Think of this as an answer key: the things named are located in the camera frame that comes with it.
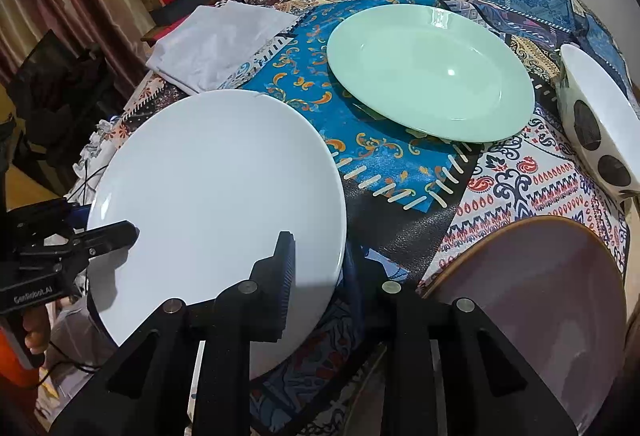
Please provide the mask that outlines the person's left hand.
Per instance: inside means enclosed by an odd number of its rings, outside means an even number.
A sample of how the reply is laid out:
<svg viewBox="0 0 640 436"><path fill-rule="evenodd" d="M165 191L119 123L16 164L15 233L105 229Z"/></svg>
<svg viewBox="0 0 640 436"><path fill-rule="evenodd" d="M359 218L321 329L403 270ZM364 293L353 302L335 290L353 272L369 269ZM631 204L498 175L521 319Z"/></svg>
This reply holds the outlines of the person's left hand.
<svg viewBox="0 0 640 436"><path fill-rule="evenodd" d="M46 351L51 336L51 324L46 306L28 309L23 313L23 328L26 332L25 346L33 355Z"/></svg>

